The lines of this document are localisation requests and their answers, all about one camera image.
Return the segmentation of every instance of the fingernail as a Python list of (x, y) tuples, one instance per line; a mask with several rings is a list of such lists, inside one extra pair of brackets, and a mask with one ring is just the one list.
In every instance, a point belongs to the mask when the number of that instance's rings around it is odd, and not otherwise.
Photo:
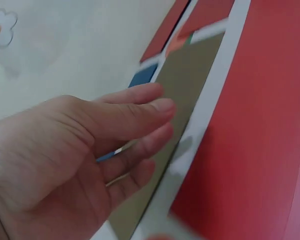
[(155, 107), (159, 112), (165, 113), (169, 112), (175, 107), (175, 103), (170, 98), (161, 98), (158, 100), (155, 100), (151, 103), (152, 106)]

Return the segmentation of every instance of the white border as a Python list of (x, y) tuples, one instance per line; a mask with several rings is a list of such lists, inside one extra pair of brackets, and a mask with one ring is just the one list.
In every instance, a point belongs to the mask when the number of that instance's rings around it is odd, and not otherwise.
[(220, 49), (189, 124), (172, 162), (131, 240), (143, 240), (156, 233), (169, 234), (176, 239), (202, 239), (187, 230), (185, 226), (181, 226), (175, 219), (167, 216), (215, 110), (244, 28), (250, 2), (250, 0), (236, 0), (228, 20), (205, 27), (194, 35), (192, 41), (196, 42), (222, 32), (226, 26)]

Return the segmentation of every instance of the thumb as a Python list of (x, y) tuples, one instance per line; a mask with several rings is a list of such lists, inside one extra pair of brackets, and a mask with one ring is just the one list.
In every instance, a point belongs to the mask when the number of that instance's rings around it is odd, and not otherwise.
[(84, 101), (78, 117), (94, 139), (129, 141), (146, 136), (169, 122), (176, 111), (171, 99), (148, 104), (109, 104)]

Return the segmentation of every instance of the flower pattern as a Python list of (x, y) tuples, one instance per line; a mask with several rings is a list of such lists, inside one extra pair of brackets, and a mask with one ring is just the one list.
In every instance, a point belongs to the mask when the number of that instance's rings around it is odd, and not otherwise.
[(16, 13), (6, 13), (4, 9), (0, 9), (0, 48), (5, 48), (11, 43), (14, 36), (12, 29), (16, 25), (17, 20)]

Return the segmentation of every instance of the red card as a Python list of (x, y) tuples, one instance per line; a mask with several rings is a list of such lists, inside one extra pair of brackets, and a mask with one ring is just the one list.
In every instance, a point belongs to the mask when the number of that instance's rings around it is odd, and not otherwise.
[(169, 37), (173, 33), (176, 25), (179, 22), (184, 10), (188, 6), (189, 0), (176, 0), (169, 13), (163, 20), (161, 26), (156, 31), (148, 48), (145, 50), (140, 62), (160, 54), (165, 48)]
[(300, 240), (300, 0), (252, 0), (172, 213), (210, 240)]
[(235, 0), (198, 0), (180, 36), (188, 36), (203, 27), (227, 18), (234, 2)]

